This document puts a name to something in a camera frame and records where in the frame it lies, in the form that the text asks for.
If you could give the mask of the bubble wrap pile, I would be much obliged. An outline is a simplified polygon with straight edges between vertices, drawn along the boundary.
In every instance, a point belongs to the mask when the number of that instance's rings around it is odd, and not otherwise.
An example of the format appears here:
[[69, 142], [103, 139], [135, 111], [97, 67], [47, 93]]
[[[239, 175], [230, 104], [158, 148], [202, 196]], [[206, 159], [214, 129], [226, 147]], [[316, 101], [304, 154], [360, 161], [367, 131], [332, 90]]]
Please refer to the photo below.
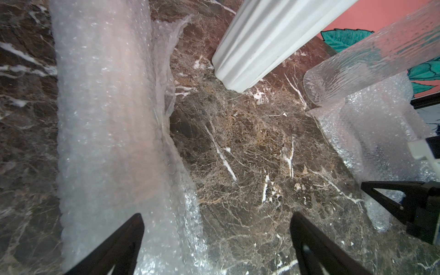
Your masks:
[[438, 181], [409, 142], [434, 136], [410, 104], [405, 72], [308, 113], [314, 117], [358, 184], [367, 181]]

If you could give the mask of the bubble wrap sheet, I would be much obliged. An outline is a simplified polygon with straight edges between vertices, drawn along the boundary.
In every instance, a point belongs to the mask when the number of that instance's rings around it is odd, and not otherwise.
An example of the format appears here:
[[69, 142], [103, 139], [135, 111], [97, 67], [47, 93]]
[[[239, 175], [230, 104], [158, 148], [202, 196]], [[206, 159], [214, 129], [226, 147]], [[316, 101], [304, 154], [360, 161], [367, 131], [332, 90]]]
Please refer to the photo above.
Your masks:
[[136, 213], [137, 275], [213, 275], [195, 183], [170, 136], [171, 55], [190, 22], [148, 1], [50, 1], [63, 271]]

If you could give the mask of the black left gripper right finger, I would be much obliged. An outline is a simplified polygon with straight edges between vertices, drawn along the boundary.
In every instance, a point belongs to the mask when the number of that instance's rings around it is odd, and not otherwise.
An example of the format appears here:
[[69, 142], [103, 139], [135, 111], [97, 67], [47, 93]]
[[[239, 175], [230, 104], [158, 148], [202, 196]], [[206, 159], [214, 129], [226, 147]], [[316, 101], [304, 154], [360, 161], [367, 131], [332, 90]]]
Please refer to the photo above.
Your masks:
[[302, 275], [370, 274], [300, 212], [293, 213], [289, 229]]

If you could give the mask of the tall white ribbed vase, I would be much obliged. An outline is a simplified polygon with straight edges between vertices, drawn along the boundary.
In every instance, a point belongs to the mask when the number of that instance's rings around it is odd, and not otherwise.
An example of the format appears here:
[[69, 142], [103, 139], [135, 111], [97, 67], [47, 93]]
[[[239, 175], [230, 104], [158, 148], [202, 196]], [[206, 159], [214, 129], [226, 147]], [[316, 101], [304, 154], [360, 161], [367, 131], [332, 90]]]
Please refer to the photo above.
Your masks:
[[244, 92], [355, 3], [244, 1], [212, 58], [216, 78], [226, 89]]

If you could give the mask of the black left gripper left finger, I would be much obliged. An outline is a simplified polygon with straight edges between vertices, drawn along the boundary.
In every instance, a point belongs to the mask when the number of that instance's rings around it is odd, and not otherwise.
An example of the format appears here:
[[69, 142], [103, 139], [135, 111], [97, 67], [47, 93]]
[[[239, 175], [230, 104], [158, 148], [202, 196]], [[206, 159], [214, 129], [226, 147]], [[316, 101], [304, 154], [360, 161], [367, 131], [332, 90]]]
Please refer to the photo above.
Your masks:
[[86, 258], [66, 272], [68, 275], [132, 275], [135, 272], [144, 222], [134, 214]]

